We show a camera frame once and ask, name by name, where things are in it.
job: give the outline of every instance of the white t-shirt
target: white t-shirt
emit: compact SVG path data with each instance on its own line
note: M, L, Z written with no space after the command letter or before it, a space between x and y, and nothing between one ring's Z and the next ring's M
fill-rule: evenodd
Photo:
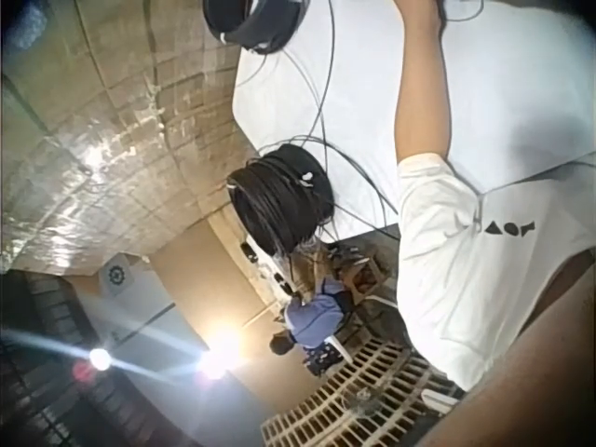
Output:
M440 156L400 163L398 306L416 349L463 389L511 346L563 263L596 246L595 173L565 166L480 197Z

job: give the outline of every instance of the white sheet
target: white sheet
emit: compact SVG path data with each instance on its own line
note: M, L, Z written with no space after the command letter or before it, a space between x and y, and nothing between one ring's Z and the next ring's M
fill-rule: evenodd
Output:
M327 138L357 160L394 203L399 190L393 120L400 84L403 25L392 0L332 0L335 63L324 106ZM451 18L479 2L449 2ZM450 161L479 192L514 183L594 150L594 39L579 20L539 9L487 2L482 14L448 23L443 48L453 114ZM326 0L314 0L286 47L322 95L331 51ZM260 148L307 133L313 96L289 58L243 51L234 116ZM321 135L317 126L315 135ZM305 146L324 163L320 146ZM374 226L396 223L372 188L337 154L328 174L339 207ZM335 238L371 230L341 210ZM329 234L323 239L331 241Z

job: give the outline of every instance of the hand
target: hand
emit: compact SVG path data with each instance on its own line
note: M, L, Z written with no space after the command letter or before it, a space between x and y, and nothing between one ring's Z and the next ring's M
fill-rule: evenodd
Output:
M438 32L441 27L440 0L393 0L408 30Z

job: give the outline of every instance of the headphones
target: headphones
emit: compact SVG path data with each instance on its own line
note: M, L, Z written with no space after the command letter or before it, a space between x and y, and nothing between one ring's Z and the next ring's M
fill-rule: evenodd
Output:
M280 51L290 42L305 11L305 0L203 0L213 36L258 54Z

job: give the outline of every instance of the black print on shirt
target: black print on shirt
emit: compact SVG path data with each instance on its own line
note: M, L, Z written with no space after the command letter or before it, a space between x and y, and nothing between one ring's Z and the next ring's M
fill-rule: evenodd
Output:
M505 230L505 233L507 233L510 236L524 237L530 231L536 230L536 225L534 222L531 222L519 227L513 222L507 222L505 223L505 225L503 225L503 230ZM499 225L497 225L495 221L492 221L491 224L484 229L484 233L488 233L489 235L503 235L503 230L499 228Z

